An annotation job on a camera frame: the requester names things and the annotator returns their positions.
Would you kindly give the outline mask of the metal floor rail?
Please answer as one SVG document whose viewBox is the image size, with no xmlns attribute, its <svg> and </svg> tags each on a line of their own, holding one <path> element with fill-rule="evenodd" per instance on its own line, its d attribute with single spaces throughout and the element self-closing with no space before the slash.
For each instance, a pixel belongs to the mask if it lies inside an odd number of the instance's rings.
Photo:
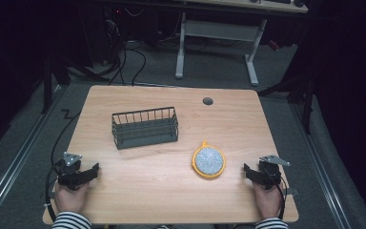
<svg viewBox="0 0 366 229">
<path fill-rule="evenodd" d="M 293 113 L 293 116 L 296 119 L 297 126 L 300 129 L 300 132 L 302 133 L 303 138 L 307 144 L 308 148 L 307 152 L 311 158 L 316 177 L 318 179 L 319 185 L 326 199 L 326 202 L 328 203 L 330 211 L 333 215 L 337 228 L 351 229 L 350 221 L 348 220 L 348 217 L 343 209 L 337 191 L 333 183 L 331 182 L 326 172 L 326 169 L 324 168 L 324 165 L 319 157 L 312 136 L 306 132 L 303 126 L 301 109 L 294 104 L 290 104 L 289 107 Z"/>
<path fill-rule="evenodd" d="M 0 206 L 31 154 L 31 146 L 51 113 L 51 107 L 66 89 L 66 86 L 55 86 L 51 91 L 52 102 L 44 110 L 44 87 L 41 86 L 10 122 L 0 140 Z"/>
</svg>

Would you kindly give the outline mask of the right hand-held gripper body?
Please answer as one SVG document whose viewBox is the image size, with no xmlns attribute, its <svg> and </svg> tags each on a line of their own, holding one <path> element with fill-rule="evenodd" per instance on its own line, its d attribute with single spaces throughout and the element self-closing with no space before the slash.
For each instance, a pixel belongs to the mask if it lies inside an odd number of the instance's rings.
<svg viewBox="0 0 366 229">
<path fill-rule="evenodd" d="M 262 156 L 259 159 L 258 169 L 262 175 L 262 181 L 260 185 L 269 190 L 281 182 L 281 172 L 279 166 L 289 167 L 291 163 L 287 160 L 280 158 L 279 156 Z"/>
</svg>

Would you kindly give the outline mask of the round yellow-rimmed silver scouring pad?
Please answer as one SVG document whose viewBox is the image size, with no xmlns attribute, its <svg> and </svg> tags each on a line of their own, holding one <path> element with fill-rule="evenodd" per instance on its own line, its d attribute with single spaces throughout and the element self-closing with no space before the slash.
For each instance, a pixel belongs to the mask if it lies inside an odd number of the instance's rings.
<svg viewBox="0 0 366 229">
<path fill-rule="evenodd" d="M 192 167 L 201 177 L 217 178 L 226 167 L 226 158 L 218 148 L 204 140 L 192 156 Z"/>
</svg>

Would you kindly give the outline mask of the white-framed desk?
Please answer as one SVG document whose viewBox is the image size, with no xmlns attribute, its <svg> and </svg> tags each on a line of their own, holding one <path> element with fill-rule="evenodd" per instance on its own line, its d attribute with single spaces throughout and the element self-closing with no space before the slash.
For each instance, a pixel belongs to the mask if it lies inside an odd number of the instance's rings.
<svg viewBox="0 0 366 229">
<path fill-rule="evenodd" d="M 201 3 L 209 6 L 237 7 L 243 10 L 262 10 L 263 12 L 307 13 L 308 8 L 300 0 L 183 0 L 183 6 L 189 3 Z M 267 24 L 263 18 L 257 26 L 234 25 L 219 22 L 187 19 L 186 13 L 181 14 L 179 50 L 176 60 L 175 77 L 184 75 L 185 38 L 187 36 L 216 38 L 225 40 L 252 42 L 253 46 L 244 55 L 248 75 L 253 86 L 258 85 L 254 69 L 254 57 Z"/>
</svg>

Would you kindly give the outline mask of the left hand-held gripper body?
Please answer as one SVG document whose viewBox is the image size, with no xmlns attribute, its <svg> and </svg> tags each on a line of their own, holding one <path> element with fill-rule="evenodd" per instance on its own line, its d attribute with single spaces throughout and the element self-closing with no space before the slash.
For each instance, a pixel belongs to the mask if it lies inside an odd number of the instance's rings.
<svg viewBox="0 0 366 229">
<path fill-rule="evenodd" d="M 76 191 L 81 185 L 75 186 L 76 175 L 81 166 L 81 155 L 74 155 L 65 152 L 63 158 L 59 160 L 58 183 L 67 186 L 70 190 Z"/>
</svg>

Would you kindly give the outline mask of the black metal stand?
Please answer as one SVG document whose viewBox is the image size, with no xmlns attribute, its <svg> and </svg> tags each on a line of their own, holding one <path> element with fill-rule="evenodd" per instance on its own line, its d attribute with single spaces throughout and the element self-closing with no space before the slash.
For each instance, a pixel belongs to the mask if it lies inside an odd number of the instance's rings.
<svg viewBox="0 0 366 229">
<path fill-rule="evenodd" d="M 314 87 L 315 87 L 315 76 L 314 75 L 304 75 L 295 78 L 284 80 L 272 87 L 265 89 L 257 94 L 259 96 L 266 96 L 274 92 L 288 92 L 287 101 L 293 104 L 301 104 L 303 110 L 301 113 L 301 124 L 304 131 L 309 134 L 310 131 L 310 118 L 314 97 Z"/>
<path fill-rule="evenodd" d="M 61 86 L 68 86 L 71 79 L 68 75 L 66 64 L 62 59 L 56 55 L 49 55 L 44 62 L 43 85 L 44 85 L 44 99 L 43 110 L 45 114 L 52 103 L 52 80 L 55 79 Z"/>
</svg>

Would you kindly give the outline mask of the person's right hand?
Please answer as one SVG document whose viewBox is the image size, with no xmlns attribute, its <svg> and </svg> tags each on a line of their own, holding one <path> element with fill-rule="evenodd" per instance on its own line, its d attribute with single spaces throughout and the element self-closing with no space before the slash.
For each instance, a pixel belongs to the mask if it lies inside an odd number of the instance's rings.
<svg viewBox="0 0 366 229">
<path fill-rule="evenodd" d="M 265 190 L 261 185 L 253 183 L 255 203 L 262 220 L 277 218 L 281 209 L 282 186 Z"/>
</svg>

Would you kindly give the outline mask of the person's left hand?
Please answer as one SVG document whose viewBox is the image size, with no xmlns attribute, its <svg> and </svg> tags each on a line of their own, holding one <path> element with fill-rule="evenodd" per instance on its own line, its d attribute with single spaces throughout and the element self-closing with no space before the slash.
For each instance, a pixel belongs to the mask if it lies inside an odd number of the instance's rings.
<svg viewBox="0 0 366 229">
<path fill-rule="evenodd" d="M 57 210 L 62 212 L 81 213 L 85 207 L 86 195 L 90 187 L 89 183 L 85 183 L 78 190 L 70 190 L 67 186 L 55 184 L 54 202 Z"/>
</svg>

